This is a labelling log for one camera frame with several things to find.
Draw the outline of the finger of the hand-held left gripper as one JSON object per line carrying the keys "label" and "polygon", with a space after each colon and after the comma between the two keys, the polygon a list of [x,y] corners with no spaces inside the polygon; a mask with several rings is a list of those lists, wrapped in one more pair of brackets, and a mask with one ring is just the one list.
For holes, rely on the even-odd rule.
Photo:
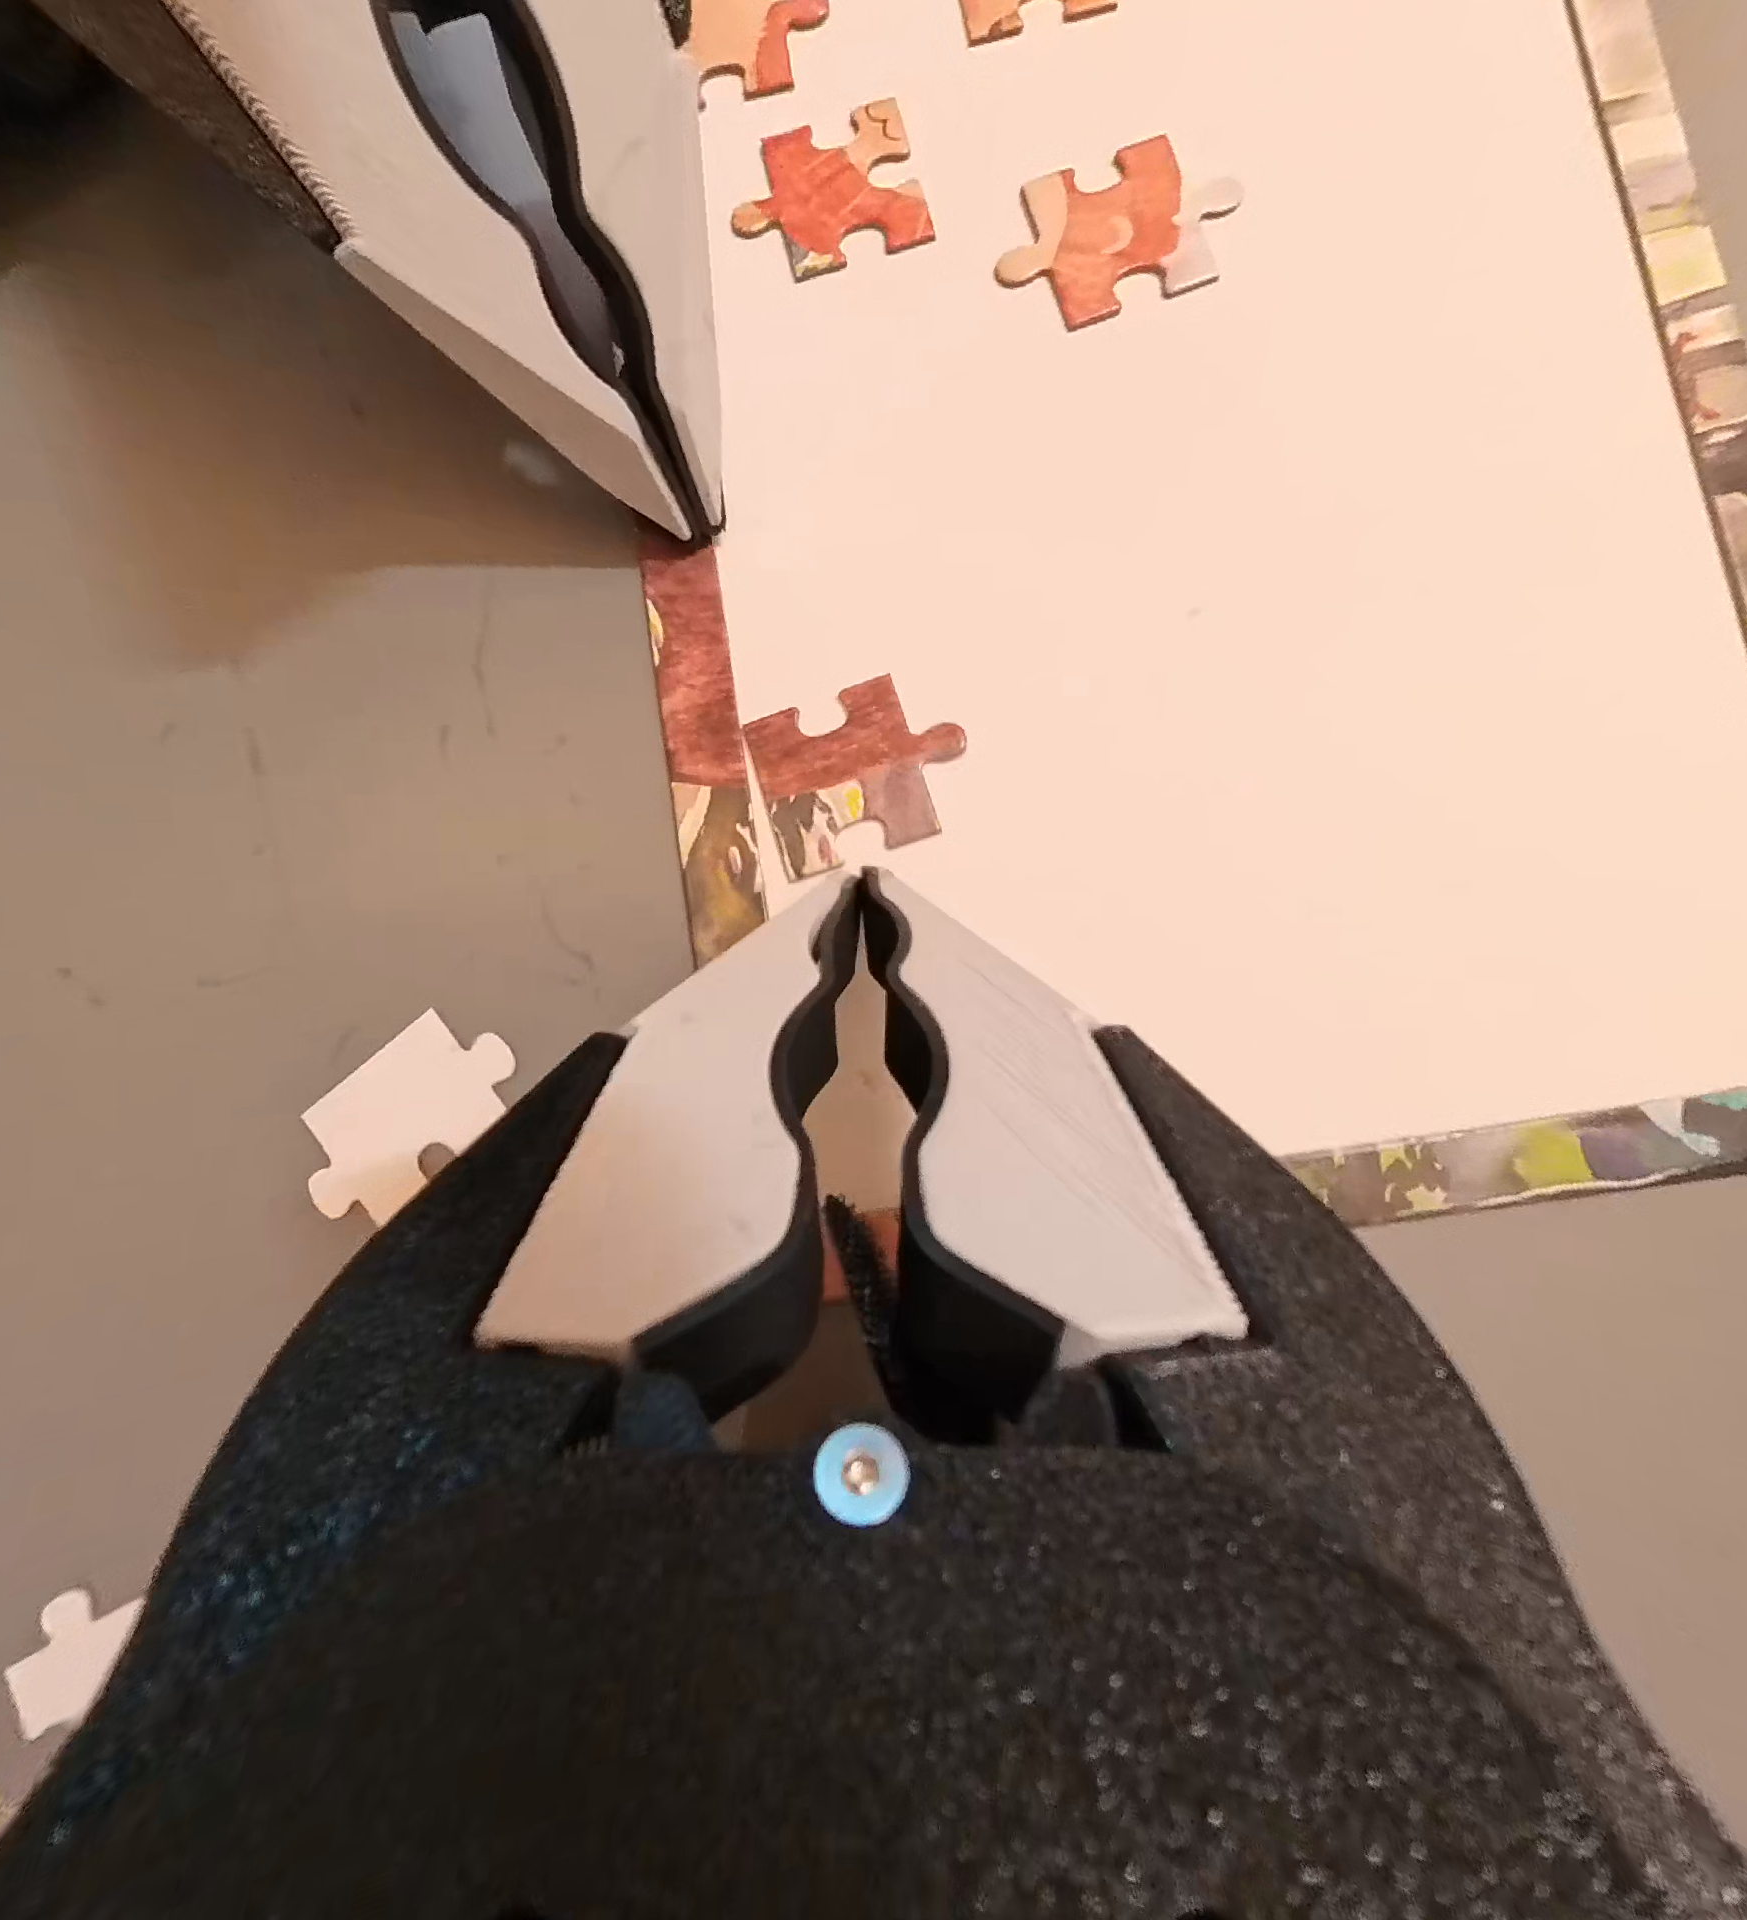
{"label": "finger of the hand-held left gripper", "polygon": [[621,393],[684,542],[723,529],[701,78],[659,3],[525,3],[557,122],[552,204],[596,272]]}
{"label": "finger of the hand-held left gripper", "polygon": [[525,3],[194,3],[328,198],[338,264],[556,455],[678,540],[596,272],[552,204]]}

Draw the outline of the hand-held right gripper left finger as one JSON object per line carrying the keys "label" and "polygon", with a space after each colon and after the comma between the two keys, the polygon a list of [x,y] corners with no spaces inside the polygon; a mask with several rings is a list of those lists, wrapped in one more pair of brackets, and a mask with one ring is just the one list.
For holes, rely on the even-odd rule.
{"label": "hand-held right gripper left finger", "polygon": [[678,1380],[709,1418],[798,1358],[824,1268],[804,1114],[857,963],[859,879],[835,876],[628,1022],[479,1347]]}

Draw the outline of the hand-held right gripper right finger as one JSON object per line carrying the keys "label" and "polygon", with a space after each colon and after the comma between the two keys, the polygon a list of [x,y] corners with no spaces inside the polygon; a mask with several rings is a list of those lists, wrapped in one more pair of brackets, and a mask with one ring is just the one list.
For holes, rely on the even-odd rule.
{"label": "hand-held right gripper right finger", "polygon": [[1244,1341],[1099,1027],[891,871],[861,875],[861,944],[912,1114],[896,1354],[1017,1421],[1056,1373]]}

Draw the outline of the orange corner jigsaw piece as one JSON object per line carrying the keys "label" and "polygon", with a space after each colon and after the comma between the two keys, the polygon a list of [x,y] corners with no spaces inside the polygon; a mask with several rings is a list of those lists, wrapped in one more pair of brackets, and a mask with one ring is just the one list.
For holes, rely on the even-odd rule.
{"label": "orange corner jigsaw piece", "polygon": [[830,3],[691,3],[686,58],[696,82],[730,78],[744,101],[791,92],[791,34],[817,30]]}

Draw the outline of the red orange jigsaw piece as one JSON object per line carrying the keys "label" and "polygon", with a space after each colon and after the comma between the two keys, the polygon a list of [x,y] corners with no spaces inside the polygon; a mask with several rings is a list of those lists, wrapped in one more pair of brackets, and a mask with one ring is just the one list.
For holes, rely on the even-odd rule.
{"label": "red orange jigsaw piece", "polygon": [[811,128],[769,135],[760,143],[766,196],[730,208],[736,240],[780,234],[793,281],[844,271],[844,245],[878,234],[883,254],[906,254],[934,240],[917,179],[882,184],[875,169],[910,160],[910,136],[896,96],[851,111],[851,139],[817,146]]}

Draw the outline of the pile of jigsaw pieces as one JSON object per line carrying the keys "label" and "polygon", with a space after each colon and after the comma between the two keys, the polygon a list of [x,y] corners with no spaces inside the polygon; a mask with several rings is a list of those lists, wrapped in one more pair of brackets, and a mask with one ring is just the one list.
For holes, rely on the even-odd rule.
{"label": "pile of jigsaw pieces", "polygon": [[[325,1157],[308,1174],[308,1202],[328,1221],[362,1215],[374,1229],[427,1183],[425,1156],[454,1157],[502,1114],[502,1083],[518,1071],[492,1032],[459,1044],[438,1012],[408,1022],[332,1093],[302,1112]],[[91,1585],[68,1585],[35,1612],[34,1645],[0,1675],[18,1746],[68,1737],[115,1672],[143,1595],[98,1612]]]}

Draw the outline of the orange tan jigsaw piece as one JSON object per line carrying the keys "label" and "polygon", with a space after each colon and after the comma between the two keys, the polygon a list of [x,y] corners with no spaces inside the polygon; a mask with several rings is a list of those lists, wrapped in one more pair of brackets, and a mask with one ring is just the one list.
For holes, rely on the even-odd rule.
{"label": "orange tan jigsaw piece", "polygon": [[[1044,6],[1044,3],[954,3],[963,44],[970,48],[978,45],[995,45],[1005,38],[1017,38],[1022,33],[1022,16],[1028,6]],[[1056,8],[1056,17],[1064,24],[1075,20],[1092,20],[1109,11],[1117,11],[1119,3],[1113,0],[1064,0],[1052,3]]]}

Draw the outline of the orange striped jigsaw piece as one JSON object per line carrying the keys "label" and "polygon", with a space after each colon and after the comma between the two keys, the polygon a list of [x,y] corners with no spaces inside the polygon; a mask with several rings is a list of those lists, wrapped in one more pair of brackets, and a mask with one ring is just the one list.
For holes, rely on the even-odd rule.
{"label": "orange striped jigsaw piece", "polygon": [[1022,183],[1028,241],[991,268],[1004,291],[1045,281],[1065,329],[1117,319],[1132,275],[1157,278],[1163,298],[1215,284],[1207,227],[1244,201],[1239,179],[1181,176],[1166,135],[1123,146],[1112,164],[1109,189],[1079,189],[1072,169]]}

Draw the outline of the brown purple jigsaw piece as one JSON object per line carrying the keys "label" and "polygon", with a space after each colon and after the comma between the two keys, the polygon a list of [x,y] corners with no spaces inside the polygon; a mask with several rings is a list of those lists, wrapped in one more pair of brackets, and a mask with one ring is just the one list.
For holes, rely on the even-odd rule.
{"label": "brown purple jigsaw piece", "polygon": [[824,733],[791,708],[740,729],[787,882],[838,869],[838,842],[859,825],[878,829],[883,852],[934,837],[929,768],[966,749],[957,725],[912,729],[891,676],[838,690],[835,705]]}

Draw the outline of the animal jigsaw puzzle board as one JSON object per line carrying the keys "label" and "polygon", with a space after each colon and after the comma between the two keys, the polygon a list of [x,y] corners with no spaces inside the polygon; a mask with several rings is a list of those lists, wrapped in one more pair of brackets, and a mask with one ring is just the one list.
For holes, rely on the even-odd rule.
{"label": "animal jigsaw puzzle board", "polygon": [[[1747,1173],[1747,340],[1646,3],[830,3],[701,82],[725,530],[642,564],[695,963],[743,725],[891,676],[898,879],[1344,1221]],[[760,143],[896,96],[934,240],[793,281]],[[1020,184],[1166,135],[1222,275],[1065,329]]]}

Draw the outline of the grey desk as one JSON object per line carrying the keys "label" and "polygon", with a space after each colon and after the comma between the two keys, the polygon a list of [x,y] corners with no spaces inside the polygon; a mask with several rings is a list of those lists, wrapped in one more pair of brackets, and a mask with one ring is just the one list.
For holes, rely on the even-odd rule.
{"label": "grey desk", "polygon": [[691,964],[614,502],[136,102],[0,132],[3,1672],[138,1597],[367,1222],[302,1110]]}

